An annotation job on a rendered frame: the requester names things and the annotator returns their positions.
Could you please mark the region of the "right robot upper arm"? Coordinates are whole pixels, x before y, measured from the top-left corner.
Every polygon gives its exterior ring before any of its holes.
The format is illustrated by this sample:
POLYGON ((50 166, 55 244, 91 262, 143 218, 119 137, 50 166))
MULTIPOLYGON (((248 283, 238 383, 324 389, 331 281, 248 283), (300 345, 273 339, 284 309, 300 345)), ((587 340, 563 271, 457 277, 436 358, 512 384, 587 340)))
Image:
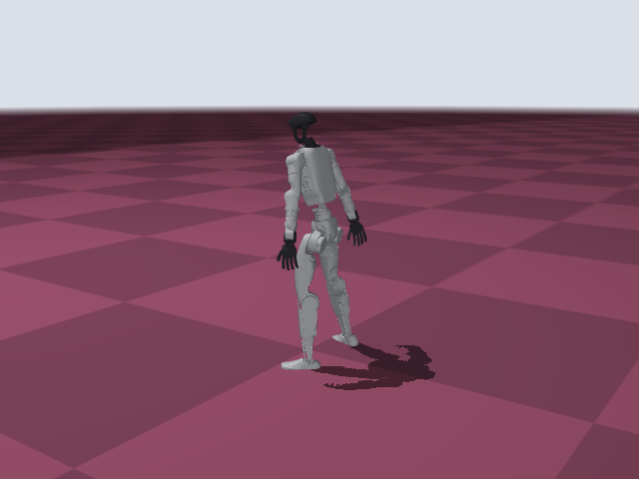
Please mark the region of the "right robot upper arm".
POLYGON ((340 194, 341 192, 343 192, 346 189, 346 182, 342 176, 341 170, 339 165, 337 164, 337 161, 335 159, 335 153, 332 149, 328 149, 329 154, 330 154, 330 158, 331 158, 331 163, 332 163, 332 169, 333 169, 333 174, 334 174, 334 180, 335 180, 335 193, 336 194, 340 194))

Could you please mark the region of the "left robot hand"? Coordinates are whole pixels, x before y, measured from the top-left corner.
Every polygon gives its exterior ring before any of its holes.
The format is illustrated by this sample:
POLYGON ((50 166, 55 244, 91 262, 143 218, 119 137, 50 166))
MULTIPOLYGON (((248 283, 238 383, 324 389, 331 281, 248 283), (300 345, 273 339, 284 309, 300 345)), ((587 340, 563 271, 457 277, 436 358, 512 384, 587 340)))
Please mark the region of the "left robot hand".
POLYGON ((294 245, 294 243, 296 241, 297 241, 297 233, 296 233, 296 231, 294 232, 294 239, 286 239, 285 235, 284 235, 285 244, 282 246, 282 249, 280 250, 280 252, 278 254, 278 257, 277 257, 278 261, 280 261, 281 256, 283 256, 283 260, 282 260, 283 269, 285 269, 285 260, 286 260, 287 270, 290 270, 289 259, 290 259, 290 263, 291 263, 291 268, 294 269, 293 257, 294 257, 296 268, 299 268, 298 267, 298 262, 297 262, 297 249, 296 249, 296 247, 294 245))

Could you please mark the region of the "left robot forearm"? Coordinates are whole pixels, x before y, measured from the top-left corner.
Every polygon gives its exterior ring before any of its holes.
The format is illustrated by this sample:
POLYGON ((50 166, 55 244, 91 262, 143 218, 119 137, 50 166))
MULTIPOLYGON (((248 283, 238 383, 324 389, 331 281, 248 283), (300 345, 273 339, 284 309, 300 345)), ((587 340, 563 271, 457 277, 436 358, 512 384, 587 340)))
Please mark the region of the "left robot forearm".
POLYGON ((285 238, 286 240, 294 239, 294 232, 297 230, 298 224, 298 212, 300 208, 298 206, 297 194, 294 191, 287 191, 285 193, 286 201, 286 221, 285 221, 285 238))

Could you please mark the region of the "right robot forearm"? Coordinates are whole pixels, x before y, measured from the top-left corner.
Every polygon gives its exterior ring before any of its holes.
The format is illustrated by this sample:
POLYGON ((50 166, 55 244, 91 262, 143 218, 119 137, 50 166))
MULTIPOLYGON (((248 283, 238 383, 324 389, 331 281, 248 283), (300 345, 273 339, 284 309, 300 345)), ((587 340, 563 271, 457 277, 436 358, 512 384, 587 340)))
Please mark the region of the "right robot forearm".
POLYGON ((338 194, 338 197, 342 202, 343 209, 347 213, 348 219, 349 220, 356 219, 355 212, 354 212, 356 211, 355 205, 352 202, 351 192, 347 184, 346 184, 346 189, 340 194, 338 194))

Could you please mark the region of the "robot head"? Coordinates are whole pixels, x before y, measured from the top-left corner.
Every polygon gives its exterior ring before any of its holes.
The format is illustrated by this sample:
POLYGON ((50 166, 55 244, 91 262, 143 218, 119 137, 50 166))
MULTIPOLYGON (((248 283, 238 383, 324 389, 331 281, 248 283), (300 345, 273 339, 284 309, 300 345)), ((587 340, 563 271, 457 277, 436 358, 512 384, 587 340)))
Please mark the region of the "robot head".
POLYGON ((301 144, 303 143, 303 145, 305 145, 305 148, 318 148, 320 147, 320 145, 318 145, 313 137, 311 138, 307 138, 306 134, 307 134, 307 129, 309 128, 309 125, 316 123, 317 119, 316 117, 309 113, 309 112, 300 112, 295 114, 293 117, 291 117, 291 119, 289 120, 289 126, 293 129, 293 134, 295 137, 295 140, 301 144), (297 134, 297 129, 303 129, 303 135, 302 138, 300 139, 298 137, 297 134))

